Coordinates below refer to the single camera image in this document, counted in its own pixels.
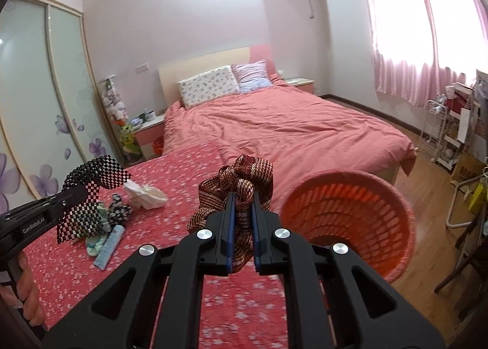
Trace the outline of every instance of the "metal bolt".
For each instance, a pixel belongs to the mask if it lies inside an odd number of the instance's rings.
[[[344,243],[335,243],[332,246],[332,249],[337,254],[346,254],[349,251],[349,247],[347,247]]]
[[[290,231],[285,228],[278,228],[275,230],[275,236],[280,239],[286,239],[290,236]]]
[[[156,249],[154,246],[151,246],[150,244],[145,244],[144,246],[139,247],[139,254],[142,256],[148,256],[154,253]]]
[[[210,239],[212,237],[212,231],[210,229],[200,229],[197,232],[197,237],[202,240]]]

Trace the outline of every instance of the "human hand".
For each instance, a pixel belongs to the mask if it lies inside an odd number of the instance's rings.
[[[23,307],[23,315],[31,326],[39,326],[46,321],[46,314],[39,301],[39,289],[34,283],[34,276],[24,252],[19,254],[19,265],[22,274],[17,282],[18,298],[10,287],[0,286],[0,294],[8,306]]]

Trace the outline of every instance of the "headboard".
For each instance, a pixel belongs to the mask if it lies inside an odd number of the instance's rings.
[[[256,45],[246,48],[227,50],[211,55],[192,58],[191,60],[164,65],[159,68],[159,80],[163,87],[164,98],[168,107],[180,99],[178,82],[194,77],[208,70],[230,64],[247,64],[266,60],[268,74],[276,72],[271,50],[268,45]]]

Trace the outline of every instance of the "basket rim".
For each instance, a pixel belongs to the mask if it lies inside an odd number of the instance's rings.
[[[282,211],[284,210],[284,207],[286,206],[286,203],[288,202],[288,199],[290,196],[298,190],[301,186],[306,184],[308,181],[311,179],[316,179],[322,176],[330,176],[334,174],[356,174],[359,176],[362,176],[366,179],[371,179],[375,181],[377,184],[380,184],[384,186],[386,189],[389,189],[394,197],[402,204],[405,213],[407,215],[407,226],[408,226],[408,240],[407,240],[407,245],[404,248],[403,254],[400,258],[399,263],[386,275],[383,276],[383,278],[388,282],[392,283],[397,278],[399,278],[405,271],[405,269],[408,266],[408,263],[411,260],[411,257],[413,255],[413,250],[415,248],[415,236],[416,236],[416,231],[415,231],[415,226],[416,226],[416,220],[415,220],[415,214],[412,210],[412,207],[410,203],[405,199],[405,197],[402,195],[402,193],[395,188],[392,184],[390,184],[388,181],[385,181],[384,179],[375,176],[374,174],[365,172],[365,171],[360,171],[360,170],[348,170],[348,169],[332,169],[332,170],[323,170],[319,172],[315,172],[312,174],[309,174],[308,176],[303,177],[299,182],[297,182],[296,185],[289,187],[289,189],[286,191],[284,196],[282,197],[284,201],[281,204],[280,210],[278,212],[278,215],[282,215]]]

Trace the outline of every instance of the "curtain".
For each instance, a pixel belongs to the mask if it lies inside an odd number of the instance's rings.
[[[488,69],[479,0],[368,0],[376,90],[423,107]]]

